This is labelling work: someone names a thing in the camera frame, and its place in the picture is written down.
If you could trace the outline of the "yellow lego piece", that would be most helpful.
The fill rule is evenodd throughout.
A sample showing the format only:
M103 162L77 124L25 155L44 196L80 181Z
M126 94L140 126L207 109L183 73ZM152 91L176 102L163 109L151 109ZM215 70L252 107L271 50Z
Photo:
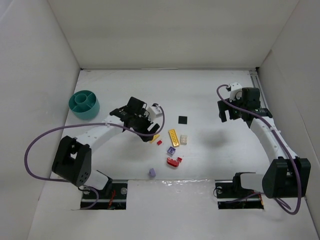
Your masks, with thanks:
M152 143L155 142L159 137L160 137L159 134L154 135L153 138L152 138L152 140L149 141L149 143L152 144Z

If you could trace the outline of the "yellow long lego brick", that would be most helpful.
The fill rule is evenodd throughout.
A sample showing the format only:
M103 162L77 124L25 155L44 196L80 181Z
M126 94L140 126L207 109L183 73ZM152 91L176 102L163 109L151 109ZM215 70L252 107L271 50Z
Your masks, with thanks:
M170 129L168 131L168 134L169 134L172 146L174 148L179 147L180 146L180 142L179 142L179 138L178 138L176 130L175 129Z

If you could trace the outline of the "red curved lego piece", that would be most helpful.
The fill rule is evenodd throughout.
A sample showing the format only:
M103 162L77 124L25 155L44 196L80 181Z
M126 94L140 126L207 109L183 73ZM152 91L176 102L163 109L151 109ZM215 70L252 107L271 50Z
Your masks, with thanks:
M170 157L167 158L166 163L170 165L171 167L177 168L180 165L180 162L177 160L174 160Z

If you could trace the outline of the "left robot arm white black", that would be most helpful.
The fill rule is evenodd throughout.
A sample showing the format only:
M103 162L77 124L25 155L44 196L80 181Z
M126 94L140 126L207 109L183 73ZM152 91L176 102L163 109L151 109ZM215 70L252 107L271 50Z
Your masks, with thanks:
M164 110L159 104L154 103L145 108L145 102L131 97L126 105L112 110L107 118L93 123L92 128L85 133L76 137L63 137L51 170L76 187L96 190L99 195L106 196L111 191L113 180L92 169L93 153L124 131L136 134L143 142L151 141L164 127L154 120L164 116Z

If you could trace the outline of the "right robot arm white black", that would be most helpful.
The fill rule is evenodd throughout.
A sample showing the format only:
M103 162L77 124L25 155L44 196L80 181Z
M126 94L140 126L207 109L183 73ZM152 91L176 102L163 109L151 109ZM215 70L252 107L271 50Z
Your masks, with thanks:
M303 198L306 195L311 163L299 157L285 142L273 115L260 102L260 90L239 83L224 84L229 98L218 101L219 118L242 119L256 135L270 165L261 179L262 191L268 198Z

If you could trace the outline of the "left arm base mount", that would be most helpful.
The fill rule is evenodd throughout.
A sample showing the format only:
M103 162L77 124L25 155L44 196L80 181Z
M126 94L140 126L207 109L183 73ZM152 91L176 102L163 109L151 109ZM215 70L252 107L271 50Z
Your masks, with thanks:
M127 180L114 180L106 192L97 190L98 198L93 190L80 188L82 192L80 208L85 210L126 210L127 208Z

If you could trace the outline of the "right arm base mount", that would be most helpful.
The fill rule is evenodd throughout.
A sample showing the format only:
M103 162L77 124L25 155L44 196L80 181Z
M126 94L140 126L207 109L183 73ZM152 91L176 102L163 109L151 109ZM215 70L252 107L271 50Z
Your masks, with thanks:
M233 180L215 180L213 196L219 210L264 209L262 195L252 189L236 186Z

